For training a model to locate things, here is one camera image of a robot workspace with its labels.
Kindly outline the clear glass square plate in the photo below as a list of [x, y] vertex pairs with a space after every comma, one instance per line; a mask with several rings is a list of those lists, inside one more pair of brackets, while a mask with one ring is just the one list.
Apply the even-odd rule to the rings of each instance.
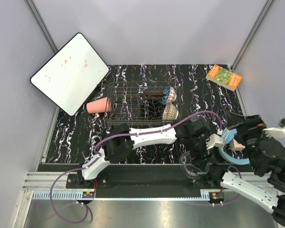
[[179, 157], [181, 171], [190, 179], [198, 180], [209, 172], [210, 164], [207, 161], [191, 158], [190, 151]]

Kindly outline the brown patterned ceramic bowl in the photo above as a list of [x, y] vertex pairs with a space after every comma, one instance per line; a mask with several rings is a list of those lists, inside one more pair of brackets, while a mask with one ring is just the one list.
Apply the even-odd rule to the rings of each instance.
[[168, 102], [164, 108], [162, 119], [163, 120], [176, 120], [179, 111], [173, 103]]

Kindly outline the blue orange patterned bowl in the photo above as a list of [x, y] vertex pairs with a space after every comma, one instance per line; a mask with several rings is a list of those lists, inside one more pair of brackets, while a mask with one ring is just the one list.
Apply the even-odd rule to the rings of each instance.
[[166, 105], [167, 103], [173, 103], [176, 100], [176, 97], [175, 89], [168, 85], [162, 92], [161, 104]]

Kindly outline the wire dish rack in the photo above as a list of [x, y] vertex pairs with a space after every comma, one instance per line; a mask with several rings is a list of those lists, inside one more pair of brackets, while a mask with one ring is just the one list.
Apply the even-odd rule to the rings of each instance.
[[[163, 120], [166, 105], [161, 104], [161, 97], [141, 97], [144, 92], [163, 92], [167, 86], [176, 91], [173, 104], [179, 111], [176, 120]], [[163, 81], [114, 82], [109, 84], [107, 97], [110, 98], [112, 110], [106, 112], [105, 120], [111, 125], [126, 123], [138, 126], [161, 126], [181, 119], [181, 94], [179, 84]]]

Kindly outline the pink plastic cup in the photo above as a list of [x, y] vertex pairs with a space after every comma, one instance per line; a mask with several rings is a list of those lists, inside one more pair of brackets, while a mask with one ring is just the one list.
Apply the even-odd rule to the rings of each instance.
[[89, 114], [105, 113], [112, 110], [112, 104], [109, 97], [104, 97], [86, 104]]

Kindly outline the clear drinking glass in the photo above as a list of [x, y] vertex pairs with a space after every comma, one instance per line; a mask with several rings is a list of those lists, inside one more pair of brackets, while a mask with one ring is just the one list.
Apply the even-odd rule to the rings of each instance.
[[209, 128], [209, 124], [207, 123], [206, 119], [200, 114], [191, 117], [190, 121], [195, 131], [197, 131], [198, 129], [202, 129], [202, 128], [205, 128], [205, 129]]

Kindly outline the red floral plate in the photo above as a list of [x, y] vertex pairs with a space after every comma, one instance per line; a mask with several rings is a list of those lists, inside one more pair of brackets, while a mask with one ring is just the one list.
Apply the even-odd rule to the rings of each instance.
[[144, 92], [140, 94], [141, 97], [165, 97], [163, 92]]

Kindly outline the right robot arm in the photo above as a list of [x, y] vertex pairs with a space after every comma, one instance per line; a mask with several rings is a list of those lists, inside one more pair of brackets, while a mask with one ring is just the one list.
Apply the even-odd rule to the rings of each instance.
[[211, 188], [219, 185], [233, 190], [255, 202], [271, 214], [275, 222], [285, 227], [285, 147], [278, 141], [285, 138], [285, 118], [280, 119], [277, 127], [268, 128], [259, 115], [243, 116], [232, 112], [225, 113], [227, 129], [236, 129], [235, 140], [245, 146], [250, 165], [256, 176], [269, 173], [267, 182], [276, 191], [262, 190], [227, 171], [222, 176], [212, 172], [206, 176]]

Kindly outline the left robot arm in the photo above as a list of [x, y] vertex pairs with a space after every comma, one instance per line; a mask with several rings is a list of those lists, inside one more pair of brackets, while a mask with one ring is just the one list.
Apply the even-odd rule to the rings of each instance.
[[187, 150], [203, 153], [214, 147], [209, 124], [203, 119], [179, 121], [161, 127], [137, 129], [127, 124], [114, 128], [94, 148], [91, 160], [82, 165], [76, 182], [88, 188], [98, 174], [110, 164], [123, 162], [137, 148], [155, 144], [183, 144]]

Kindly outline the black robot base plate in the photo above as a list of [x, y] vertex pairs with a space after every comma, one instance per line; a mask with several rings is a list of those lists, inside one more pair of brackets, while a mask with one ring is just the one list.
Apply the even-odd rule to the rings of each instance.
[[211, 165], [209, 172], [198, 180], [188, 178], [179, 164], [121, 165], [111, 164], [92, 179], [84, 177], [83, 171], [72, 171], [67, 176], [68, 189], [99, 189], [120, 185], [190, 185], [194, 189], [219, 188], [225, 173], [223, 167]]

